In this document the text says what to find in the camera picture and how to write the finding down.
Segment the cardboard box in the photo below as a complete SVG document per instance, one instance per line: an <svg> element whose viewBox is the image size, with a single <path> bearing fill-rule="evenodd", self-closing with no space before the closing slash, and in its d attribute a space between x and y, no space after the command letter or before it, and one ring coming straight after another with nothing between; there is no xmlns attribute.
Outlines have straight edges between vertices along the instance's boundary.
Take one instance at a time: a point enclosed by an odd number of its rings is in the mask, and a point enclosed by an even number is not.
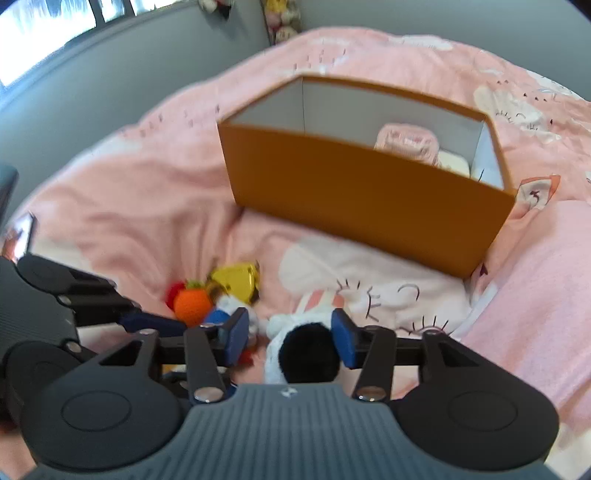
<svg viewBox="0 0 591 480"><path fill-rule="evenodd" d="M431 130L471 178L377 151L387 123ZM441 98L302 76L218 125L239 205L377 247L460 278L514 204L491 119Z"/></svg>

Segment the orange crochet fruit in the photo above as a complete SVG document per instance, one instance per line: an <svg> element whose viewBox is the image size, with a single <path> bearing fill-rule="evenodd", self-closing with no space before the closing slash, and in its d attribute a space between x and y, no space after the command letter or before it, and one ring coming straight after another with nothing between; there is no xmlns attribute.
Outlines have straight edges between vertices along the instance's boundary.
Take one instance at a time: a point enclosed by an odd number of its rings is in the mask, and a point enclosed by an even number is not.
<svg viewBox="0 0 591 480"><path fill-rule="evenodd" d="M212 308L212 301L203 288L181 290L174 299L174 314L187 327L200 325Z"/></svg>

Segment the pink toy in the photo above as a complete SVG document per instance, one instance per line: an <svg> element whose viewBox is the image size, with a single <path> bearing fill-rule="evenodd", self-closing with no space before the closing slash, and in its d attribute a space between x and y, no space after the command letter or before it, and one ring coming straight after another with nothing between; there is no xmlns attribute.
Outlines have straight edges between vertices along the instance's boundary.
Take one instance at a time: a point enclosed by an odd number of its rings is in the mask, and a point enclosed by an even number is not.
<svg viewBox="0 0 591 480"><path fill-rule="evenodd" d="M422 163L437 166L439 142L426 128L407 124L385 124L378 133L376 150L403 155Z"/></svg>

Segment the metal screw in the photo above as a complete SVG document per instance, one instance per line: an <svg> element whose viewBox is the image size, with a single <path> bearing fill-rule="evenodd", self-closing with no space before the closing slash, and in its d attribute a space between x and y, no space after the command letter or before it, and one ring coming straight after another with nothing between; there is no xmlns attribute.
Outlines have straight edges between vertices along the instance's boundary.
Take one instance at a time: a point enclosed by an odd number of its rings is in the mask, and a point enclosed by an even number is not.
<svg viewBox="0 0 591 480"><path fill-rule="evenodd" d="M427 327L423 330L422 335L439 335L444 333L439 327Z"/></svg>
<svg viewBox="0 0 591 480"><path fill-rule="evenodd" d="M203 387L195 390L193 396L203 403L215 403L223 398L223 391L217 387Z"/></svg>
<svg viewBox="0 0 591 480"><path fill-rule="evenodd" d="M82 353L82 347L76 342L66 342L66 348L72 353Z"/></svg>
<svg viewBox="0 0 591 480"><path fill-rule="evenodd" d="M355 392L357 398L363 401L380 401L386 398L386 391L382 387L361 387Z"/></svg>

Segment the yellow toy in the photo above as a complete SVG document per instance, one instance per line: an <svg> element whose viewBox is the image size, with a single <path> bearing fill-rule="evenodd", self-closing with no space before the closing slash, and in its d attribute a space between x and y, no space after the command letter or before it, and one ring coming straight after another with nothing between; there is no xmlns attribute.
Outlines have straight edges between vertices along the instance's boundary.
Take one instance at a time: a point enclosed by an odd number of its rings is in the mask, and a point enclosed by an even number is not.
<svg viewBox="0 0 591 480"><path fill-rule="evenodd" d="M287 0L267 0L265 4L265 12L281 15L285 10L287 10Z"/></svg>
<svg viewBox="0 0 591 480"><path fill-rule="evenodd" d="M213 296L215 287L221 287L223 293L252 305L259 297L259 281L258 264L239 263L213 270L207 277L205 288Z"/></svg>

